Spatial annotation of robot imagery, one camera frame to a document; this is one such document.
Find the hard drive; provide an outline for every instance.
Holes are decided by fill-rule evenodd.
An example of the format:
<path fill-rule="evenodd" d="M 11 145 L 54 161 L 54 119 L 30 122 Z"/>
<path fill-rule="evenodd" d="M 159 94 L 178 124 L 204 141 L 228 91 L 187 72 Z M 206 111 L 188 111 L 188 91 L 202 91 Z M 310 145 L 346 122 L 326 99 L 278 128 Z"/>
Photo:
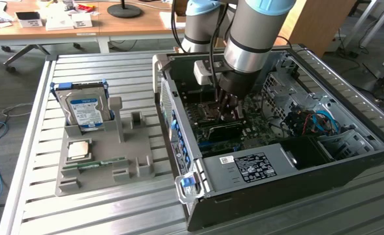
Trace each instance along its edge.
<path fill-rule="evenodd" d="M 108 107 L 108 84 L 96 83 L 51 84 L 51 91 L 60 103 L 68 125 L 79 125 L 82 131 L 103 128 L 103 122 L 112 120 Z"/>

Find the light blue robot arm cap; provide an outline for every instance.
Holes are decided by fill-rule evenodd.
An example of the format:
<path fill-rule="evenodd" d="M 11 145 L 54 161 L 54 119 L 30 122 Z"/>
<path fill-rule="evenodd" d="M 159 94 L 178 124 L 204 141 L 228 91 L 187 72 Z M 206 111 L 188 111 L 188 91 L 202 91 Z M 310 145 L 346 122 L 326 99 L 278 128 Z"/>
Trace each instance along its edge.
<path fill-rule="evenodd" d="M 190 0 L 187 7 L 187 16 L 198 16 L 211 12 L 218 7 L 220 7 L 220 3 L 212 0 Z"/>
<path fill-rule="evenodd" d="M 246 0 L 251 8 L 268 16 L 279 16 L 291 10 L 296 0 Z"/>

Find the blue hard drive label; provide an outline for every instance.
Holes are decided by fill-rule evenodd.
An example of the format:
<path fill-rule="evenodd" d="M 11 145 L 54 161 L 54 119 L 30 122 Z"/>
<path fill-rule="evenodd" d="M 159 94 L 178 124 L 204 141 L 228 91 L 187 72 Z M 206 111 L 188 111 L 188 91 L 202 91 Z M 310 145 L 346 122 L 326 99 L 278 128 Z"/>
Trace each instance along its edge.
<path fill-rule="evenodd" d="M 264 153 L 251 154 L 234 159 L 247 183 L 266 179 L 276 175 L 272 164 Z"/>
<path fill-rule="evenodd" d="M 103 124 L 102 113 L 98 107 L 98 99 L 75 99 L 71 102 L 75 118 L 84 131 L 96 130 Z"/>

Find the chair wheel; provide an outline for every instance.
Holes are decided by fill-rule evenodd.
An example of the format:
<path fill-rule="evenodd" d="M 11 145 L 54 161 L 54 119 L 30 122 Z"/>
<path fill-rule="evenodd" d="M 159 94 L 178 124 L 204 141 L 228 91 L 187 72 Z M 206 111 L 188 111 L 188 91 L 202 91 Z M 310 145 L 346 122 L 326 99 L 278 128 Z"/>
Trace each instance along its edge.
<path fill-rule="evenodd" d="M 82 46 L 80 46 L 79 43 L 74 43 L 74 47 L 75 47 L 76 49 L 80 49 L 80 48 L 82 48 Z"/>
<path fill-rule="evenodd" d="M 2 48 L 2 50 L 3 50 L 4 52 L 11 52 L 11 51 L 12 51 L 12 50 L 11 50 L 11 47 L 2 46 L 0 48 Z"/>
<path fill-rule="evenodd" d="M 16 72 L 16 68 L 15 67 L 7 67 L 6 69 L 10 73 L 15 73 Z"/>

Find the white sticker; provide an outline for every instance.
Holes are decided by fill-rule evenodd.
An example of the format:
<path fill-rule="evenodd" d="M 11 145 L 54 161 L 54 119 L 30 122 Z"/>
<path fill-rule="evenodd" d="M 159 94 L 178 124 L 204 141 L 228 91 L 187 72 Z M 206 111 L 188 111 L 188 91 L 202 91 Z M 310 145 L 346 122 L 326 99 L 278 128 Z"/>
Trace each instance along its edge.
<path fill-rule="evenodd" d="M 76 33 L 78 36 L 95 36 L 96 33 Z"/>
<path fill-rule="evenodd" d="M 96 109 L 98 99 L 76 99 L 71 102 L 78 123 L 84 128 L 96 129 L 103 124 L 102 113 Z"/>
<path fill-rule="evenodd" d="M 234 156 L 227 156 L 220 158 L 222 164 L 234 163 Z"/>

